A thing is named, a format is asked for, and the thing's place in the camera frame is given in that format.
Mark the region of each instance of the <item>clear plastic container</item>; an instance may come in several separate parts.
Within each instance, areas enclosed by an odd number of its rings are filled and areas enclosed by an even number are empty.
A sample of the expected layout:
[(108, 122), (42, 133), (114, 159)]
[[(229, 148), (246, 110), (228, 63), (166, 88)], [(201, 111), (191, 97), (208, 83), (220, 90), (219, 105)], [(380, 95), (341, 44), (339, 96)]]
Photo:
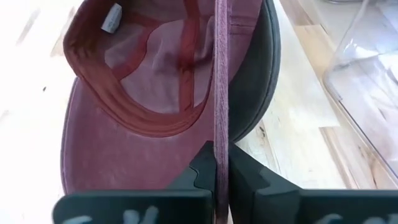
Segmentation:
[(356, 2), (324, 82), (397, 175), (398, 1)]

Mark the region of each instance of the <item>fabric tag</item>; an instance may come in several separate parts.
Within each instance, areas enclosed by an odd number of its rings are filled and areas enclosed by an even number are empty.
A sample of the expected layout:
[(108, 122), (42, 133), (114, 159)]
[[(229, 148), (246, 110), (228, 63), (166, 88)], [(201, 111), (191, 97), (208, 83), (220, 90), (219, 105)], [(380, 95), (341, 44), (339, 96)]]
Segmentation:
[(122, 18), (122, 7), (115, 3), (109, 10), (101, 29), (113, 34), (119, 27), (120, 18)]

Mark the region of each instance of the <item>cap label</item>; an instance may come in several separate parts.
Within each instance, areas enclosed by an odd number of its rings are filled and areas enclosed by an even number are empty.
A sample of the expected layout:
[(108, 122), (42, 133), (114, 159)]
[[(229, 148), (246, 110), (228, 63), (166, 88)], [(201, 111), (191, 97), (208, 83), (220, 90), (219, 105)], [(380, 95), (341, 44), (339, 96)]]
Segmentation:
[(113, 34), (119, 27), (120, 18), (122, 18), (122, 7), (115, 3), (111, 10), (109, 10), (101, 29)]

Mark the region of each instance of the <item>wooden surface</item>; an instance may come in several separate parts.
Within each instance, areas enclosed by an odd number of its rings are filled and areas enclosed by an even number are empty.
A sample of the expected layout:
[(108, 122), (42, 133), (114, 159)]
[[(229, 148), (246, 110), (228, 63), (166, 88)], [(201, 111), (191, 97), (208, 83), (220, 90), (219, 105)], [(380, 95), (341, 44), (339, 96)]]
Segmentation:
[[(300, 187), (395, 189), (395, 176), (325, 90), (322, 75), (340, 34), (324, 30), (337, 25), (324, 24), (327, 17), (311, 4), (316, 1), (274, 0), (282, 38), (280, 78), (266, 115), (238, 145)], [(0, 73), (0, 223), (50, 223), (62, 195), (60, 142), (74, 74), (60, 43), (78, 5), (0, 3), (20, 9), (0, 15), (7, 31), (0, 43), (6, 58)], [(355, 80), (348, 79), (339, 82), (344, 87)], [(391, 123), (394, 110), (386, 108)]]

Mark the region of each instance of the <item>transparent plastic bin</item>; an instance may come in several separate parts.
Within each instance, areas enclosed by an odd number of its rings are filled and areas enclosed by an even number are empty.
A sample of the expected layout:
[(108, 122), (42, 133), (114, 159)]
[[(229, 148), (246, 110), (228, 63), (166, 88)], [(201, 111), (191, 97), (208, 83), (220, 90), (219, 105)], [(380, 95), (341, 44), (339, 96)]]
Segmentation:
[(353, 12), (324, 82), (397, 175), (398, 1), (346, 4), (357, 4), (359, 10)]

